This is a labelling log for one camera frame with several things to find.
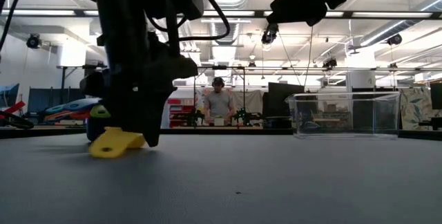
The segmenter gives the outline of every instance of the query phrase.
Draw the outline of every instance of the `security camera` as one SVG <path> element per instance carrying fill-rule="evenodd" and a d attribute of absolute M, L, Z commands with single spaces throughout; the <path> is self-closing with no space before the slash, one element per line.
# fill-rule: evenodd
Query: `security camera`
<path fill-rule="evenodd" d="M 41 48 L 42 42 L 39 34 L 31 34 L 28 40 L 26 41 L 26 46 L 31 49 L 39 49 Z"/>
<path fill-rule="evenodd" d="M 278 24 L 269 24 L 262 34 L 261 42 L 262 44 L 271 44 L 275 41 L 276 36 L 278 34 L 279 27 Z"/>
<path fill-rule="evenodd" d="M 336 61 L 336 58 L 332 57 L 323 63 L 323 68 L 331 69 L 338 65 L 338 62 Z"/>
<path fill-rule="evenodd" d="M 402 42 L 402 36 L 400 34 L 394 35 L 392 37 L 390 37 L 389 39 L 387 39 L 387 44 L 388 45 L 399 45 Z"/>

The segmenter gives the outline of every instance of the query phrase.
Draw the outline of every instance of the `gray table surface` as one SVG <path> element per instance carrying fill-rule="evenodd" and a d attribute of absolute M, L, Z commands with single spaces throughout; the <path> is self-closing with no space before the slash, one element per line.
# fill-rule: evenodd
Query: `gray table surface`
<path fill-rule="evenodd" d="M 442 223 L 442 142 L 162 136 L 0 140 L 0 223 Z"/>

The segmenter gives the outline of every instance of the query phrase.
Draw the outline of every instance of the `gray t-shirt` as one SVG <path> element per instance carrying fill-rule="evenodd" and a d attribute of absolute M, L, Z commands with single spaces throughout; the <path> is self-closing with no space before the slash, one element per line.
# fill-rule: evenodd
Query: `gray t-shirt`
<path fill-rule="evenodd" d="M 224 91 L 212 91 L 204 99 L 204 105 L 210 110 L 212 118 L 219 115 L 225 117 L 230 112 L 229 107 L 233 108 L 233 97 Z"/>

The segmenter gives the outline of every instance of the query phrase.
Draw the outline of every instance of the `blue object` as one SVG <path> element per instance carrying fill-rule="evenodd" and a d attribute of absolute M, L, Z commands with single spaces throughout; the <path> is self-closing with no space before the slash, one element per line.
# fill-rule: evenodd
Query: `blue object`
<path fill-rule="evenodd" d="M 52 115 L 52 114 L 56 114 L 56 113 L 59 113 L 59 112 L 63 111 L 63 108 L 64 108 L 64 104 L 58 105 L 58 106 L 54 106 L 54 107 L 51 107 L 49 109 L 46 109 L 45 112 L 48 115 Z"/>
<path fill-rule="evenodd" d="M 101 99 L 99 98 L 87 98 L 87 99 L 80 99 L 75 100 L 73 102 L 69 102 L 64 105 L 63 110 L 65 111 L 80 111 L 84 109 L 89 109 L 92 106 L 95 106 L 99 103 Z"/>
<path fill-rule="evenodd" d="M 19 84 L 0 86 L 0 107 L 13 106 L 17 101 L 18 92 Z"/>

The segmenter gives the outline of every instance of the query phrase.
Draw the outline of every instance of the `black cap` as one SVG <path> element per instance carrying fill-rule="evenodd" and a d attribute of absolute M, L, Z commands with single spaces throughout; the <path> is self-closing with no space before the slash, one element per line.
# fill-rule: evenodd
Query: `black cap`
<path fill-rule="evenodd" d="M 221 77 L 213 78 L 213 84 L 214 85 L 222 85 L 223 83 L 224 83 L 224 80 Z"/>

